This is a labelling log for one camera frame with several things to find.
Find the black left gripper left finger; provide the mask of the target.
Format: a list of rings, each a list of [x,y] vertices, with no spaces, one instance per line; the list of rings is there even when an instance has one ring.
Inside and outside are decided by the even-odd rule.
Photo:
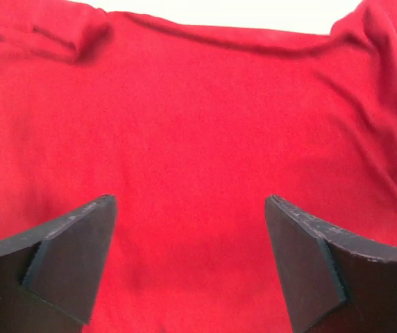
[[[105,195],[0,240],[0,333],[82,332],[92,317],[117,215]]]

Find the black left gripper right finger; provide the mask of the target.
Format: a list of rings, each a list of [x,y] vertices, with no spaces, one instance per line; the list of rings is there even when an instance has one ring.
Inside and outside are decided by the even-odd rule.
[[[266,199],[265,218],[294,332],[397,332],[397,247],[279,196]]]

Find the dark red t shirt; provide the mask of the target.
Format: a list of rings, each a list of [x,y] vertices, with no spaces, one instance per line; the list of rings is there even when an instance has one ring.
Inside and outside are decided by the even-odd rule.
[[[0,239],[101,194],[88,332],[289,332],[267,196],[397,246],[397,1],[328,35],[0,1]]]

